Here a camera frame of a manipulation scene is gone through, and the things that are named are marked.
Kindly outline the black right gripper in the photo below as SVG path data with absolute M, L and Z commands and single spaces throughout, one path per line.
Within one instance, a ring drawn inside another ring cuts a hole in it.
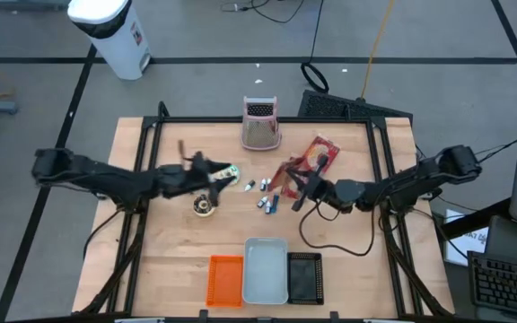
M 320 176 L 321 171 L 327 165 L 329 157 L 322 154 L 318 159 L 316 170 L 301 170 L 300 168 L 287 168 L 286 174 L 292 180 L 292 198 L 298 198 L 292 205 L 293 211 L 299 211 L 306 199 L 315 203 L 325 203 L 337 211 L 344 211 L 345 204 L 338 199 L 335 185 Z

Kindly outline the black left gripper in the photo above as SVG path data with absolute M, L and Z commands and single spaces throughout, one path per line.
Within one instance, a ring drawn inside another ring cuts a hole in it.
M 159 168 L 159 191 L 163 197 L 173 198 L 206 188 L 211 203 L 218 206 L 219 191 L 238 181 L 235 176 L 215 181 L 210 178 L 216 172 L 229 169 L 232 165 L 228 162 L 211 161 L 201 152 L 196 152 L 187 161 L 191 162 L 188 170 L 181 164 L 168 164 Z

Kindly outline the mint green toy donut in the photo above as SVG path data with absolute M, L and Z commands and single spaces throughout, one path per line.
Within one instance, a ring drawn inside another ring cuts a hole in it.
M 239 182 L 239 180 L 241 178 L 241 173 L 237 166 L 231 165 L 230 167 L 228 167 L 224 170 L 219 170 L 218 172 L 216 172 L 214 174 L 214 178 L 217 180 L 232 178 L 229 185 L 234 186 Z

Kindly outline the red package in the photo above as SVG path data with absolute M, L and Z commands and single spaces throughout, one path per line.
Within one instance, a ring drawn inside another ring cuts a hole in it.
M 279 191 L 282 196 L 298 199 L 301 193 L 298 190 L 297 184 L 286 171 L 315 171 L 319 167 L 320 159 L 326 156 L 328 158 L 327 163 L 320 172 L 321 175 L 324 175 L 337 158 L 339 152 L 340 147 L 338 145 L 326 137 L 317 135 L 302 155 L 294 153 L 288 160 L 280 164 L 271 182 L 267 185 L 267 192 Z

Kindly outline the chocolate toy donut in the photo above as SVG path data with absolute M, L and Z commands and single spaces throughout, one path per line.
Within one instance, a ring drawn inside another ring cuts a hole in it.
M 196 216 L 205 218 L 213 214 L 215 207 L 207 195 L 202 194 L 195 198 L 193 202 L 193 211 Z

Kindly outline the pink metal box grater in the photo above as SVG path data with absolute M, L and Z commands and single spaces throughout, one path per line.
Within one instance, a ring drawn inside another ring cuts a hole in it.
M 282 133 L 277 119 L 276 97 L 244 97 L 241 145 L 254 151 L 276 149 Z

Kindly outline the black perforated panel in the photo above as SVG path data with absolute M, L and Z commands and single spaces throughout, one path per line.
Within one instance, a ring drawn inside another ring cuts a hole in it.
M 413 122 L 413 115 L 408 112 L 372 105 L 362 99 L 349 100 L 310 90 L 305 90 L 302 94 L 298 116 L 407 118 L 410 122 Z

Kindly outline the grey plastic bin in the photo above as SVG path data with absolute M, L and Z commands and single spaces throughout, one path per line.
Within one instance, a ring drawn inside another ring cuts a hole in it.
M 248 238 L 244 245 L 242 299 L 249 304 L 281 305 L 288 300 L 287 241 Z

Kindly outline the black plastic basket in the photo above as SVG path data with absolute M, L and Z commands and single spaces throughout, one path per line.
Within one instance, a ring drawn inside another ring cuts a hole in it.
M 324 304 L 320 253 L 289 252 L 287 254 L 287 291 L 289 304 Z

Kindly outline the orange plastic basket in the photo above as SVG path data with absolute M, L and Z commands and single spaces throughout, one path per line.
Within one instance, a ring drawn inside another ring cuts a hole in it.
M 243 256 L 213 255 L 209 259 L 206 306 L 242 306 Z

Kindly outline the white trash can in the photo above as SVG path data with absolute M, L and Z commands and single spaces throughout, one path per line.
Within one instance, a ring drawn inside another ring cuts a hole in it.
M 152 56 L 133 0 L 71 0 L 67 15 L 119 79 L 143 76 Z

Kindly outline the white paper sheet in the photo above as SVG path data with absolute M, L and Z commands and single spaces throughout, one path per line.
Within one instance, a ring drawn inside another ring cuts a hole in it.
M 458 266 L 467 266 L 466 255 L 469 251 L 483 253 L 486 248 L 488 228 L 468 232 L 451 241 L 443 243 L 443 260 Z

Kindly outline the black keyboard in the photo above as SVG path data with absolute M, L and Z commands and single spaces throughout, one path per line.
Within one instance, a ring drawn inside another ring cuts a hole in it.
M 467 259 L 472 303 L 517 314 L 517 258 L 469 251 Z

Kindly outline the black metal table frame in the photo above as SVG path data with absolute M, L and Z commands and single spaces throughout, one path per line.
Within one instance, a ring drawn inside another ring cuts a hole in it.
M 278 166 L 293 156 L 313 162 L 312 141 L 322 136 L 339 147 L 326 171 L 330 180 L 371 181 L 416 164 L 409 121 L 388 118 L 384 128 L 366 123 L 281 123 L 272 117 L 246 116 L 232 123 L 188 122 L 163 126 L 159 163 L 178 160 L 175 149 L 201 151 L 236 165 L 236 185 L 220 195 L 215 211 L 193 213 L 193 196 L 151 201 L 139 260 L 118 285 L 117 310 L 137 316 L 191 317 L 206 305 L 207 275 L 213 255 L 239 256 L 248 239 L 281 238 L 290 250 L 322 255 L 325 301 L 320 306 L 258 305 L 216 307 L 219 317 L 322 318 L 335 311 L 347 318 L 394 317 L 397 313 L 390 262 L 379 213 L 338 214 L 330 207 L 306 202 L 299 212 L 282 196 L 274 214 L 259 205 L 262 179 L 273 178 Z

